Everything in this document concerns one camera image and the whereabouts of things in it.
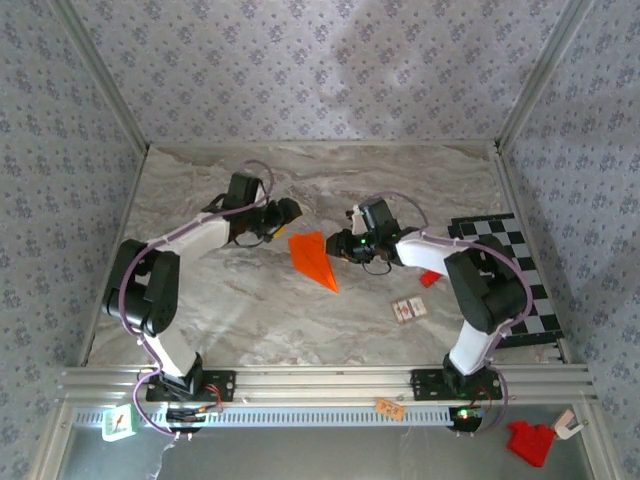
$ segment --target orange triangle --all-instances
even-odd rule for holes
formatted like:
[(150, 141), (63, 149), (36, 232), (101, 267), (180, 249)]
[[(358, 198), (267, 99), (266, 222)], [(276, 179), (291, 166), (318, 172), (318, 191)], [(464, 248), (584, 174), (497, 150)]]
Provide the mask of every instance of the orange triangle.
[(324, 251), (324, 238), (321, 232), (292, 235), (289, 238), (289, 251), (293, 268), (338, 293), (338, 285), (333, 276), (329, 257)]

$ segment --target black bracket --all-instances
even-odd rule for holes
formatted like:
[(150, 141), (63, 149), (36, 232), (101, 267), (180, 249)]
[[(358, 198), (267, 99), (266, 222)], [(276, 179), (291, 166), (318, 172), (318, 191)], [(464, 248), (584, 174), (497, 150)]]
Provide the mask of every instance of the black bracket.
[[(232, 402), (233, 394), (236, 390), (236, 372), (233, 370), (203, 370), (202, 387), (189, 398), (189, 402), (195, 403), (215, 403), (217, 395), (203, 388), (205, 385), (215, 385), (220, 391), (222, 402)], [(147, 402), (178, 402), (183, 401), (176, 397), (167, 386), (160, 381), (158, 376), (149, 380), (147, 387)]]
[(473, 382), (454, 391), (445, 381), (444, 369), (423, 368), (411, 371), (411, 388), (416, 402), (428, 400), (491, 400), (502, 399), (502, 388), (498, 374), (482, 369), (474, 375)]

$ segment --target marble surface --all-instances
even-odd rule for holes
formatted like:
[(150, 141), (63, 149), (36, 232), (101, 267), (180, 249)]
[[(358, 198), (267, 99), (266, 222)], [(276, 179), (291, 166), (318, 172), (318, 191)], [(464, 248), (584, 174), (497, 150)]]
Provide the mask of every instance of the marble surface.
[[(446, 234), (453, 217), (504, 211), (493, 165), (482, 148), (445, 146), (255, 146), (152, 148), (126, 238), (149, 239), (191, 219), (226, 191), (246, 159), (267, 162), (274, 197), (296, 199), (304, 216), (283, 237), (255, 249), (227, 246), (181, 272), (175, 322), (208, 365), (439, 364), (454, 344), (462, 316), (451, 286), (429, 289), (420, 270), (394, 268), (381, 277), (332, 259), (340, 293), (296, 272), (287, 238), (348, 228), (344, 212), (370, 194), (400, 190)], [(401, 226), (419, 226), (413, 207), (390, 201)], [(239, 239), (252, 243), (255, 238)], [(429, 315), (397, 325), (390, 302), (420, 294)], [(536, 349), (512, 349), (499, 360), (535, 362)], [(119, 322), (98, 321), (89, 363), (138, 364), (146, 355)]]

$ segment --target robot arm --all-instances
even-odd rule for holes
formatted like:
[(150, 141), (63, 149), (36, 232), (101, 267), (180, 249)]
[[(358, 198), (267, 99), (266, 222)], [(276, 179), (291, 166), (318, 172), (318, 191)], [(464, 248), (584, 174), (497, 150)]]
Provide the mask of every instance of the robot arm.
[[(225, 215), (249, 205), (254, 207)], [(144, 335), (161, 361), (160, 380), (178, 398), (195, 396), (202, 379), (200, 355), (172, 323), (178, 306), (181, 269), (245, 232), (269, 242), (300, 215), (302, 212), (294, 200), (270, 200), (258, 178), (234, 173), (227, 193), (216, 197), (190, 222), (147, 243), (131, 239), (122, 243), (103, 297), (103, 311), (120, 318), (118, 297), (125, 272), (144, 248), (160, 243), (135, 266), (126, 286), (125, 309), (130, 326)]]
[[(327, 239), (329, 255), (353, 263), (369, 263), (378, 256), (398, 266), (420, 267), (449, 277), (464, 323), (444, 359), (444, 377), (454, 392), (472, 387), (499, 341), (500, 327), (525, 308), (526, 292), (515, 273), (479, 250), (429, 241), (417, 228), (401, 230), (380, 198), (354, 207), (347, 216), (352, 230)], [(476, 243), (509, 257), (495, 237)]]

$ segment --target white clip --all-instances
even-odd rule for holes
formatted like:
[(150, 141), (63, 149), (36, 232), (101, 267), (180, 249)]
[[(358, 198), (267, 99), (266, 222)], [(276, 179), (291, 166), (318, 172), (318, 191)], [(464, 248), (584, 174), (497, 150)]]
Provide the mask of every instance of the white clip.
[(567, 409), (563, 412), (562, 415), (558, 417), (558, 419), (553, 424), (553, 430), (556, 432), (556, 435), (560, 437), (560, 439), (567, 440), (584, 428), (584, 425), (582, 423), (578, 423), (573, 428), (567, 427), (567, 425), (569, 425), (574, 417), (575, 414), (571, 410)]

